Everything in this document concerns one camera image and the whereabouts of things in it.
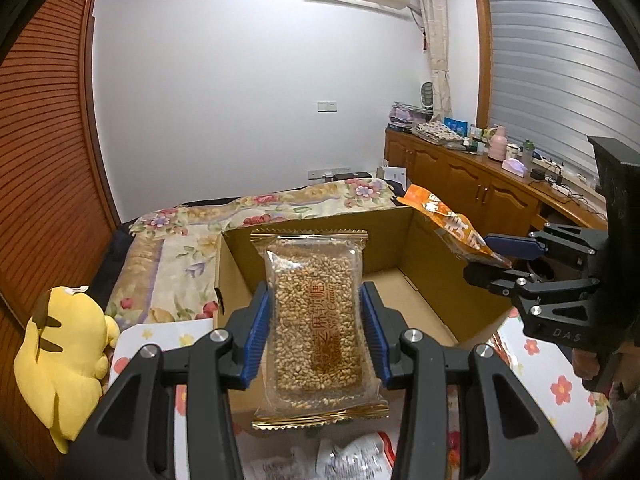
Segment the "person's right hand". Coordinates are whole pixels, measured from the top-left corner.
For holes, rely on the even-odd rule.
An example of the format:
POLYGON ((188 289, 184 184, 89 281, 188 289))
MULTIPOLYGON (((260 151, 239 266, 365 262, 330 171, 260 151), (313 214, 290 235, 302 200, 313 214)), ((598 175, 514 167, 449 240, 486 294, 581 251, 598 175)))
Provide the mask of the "person's right hand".
POLYGON ((573 349, 572 365, 575 375, 583 380, 591 380, 600 372, 598 357, 592 352, 573 349))

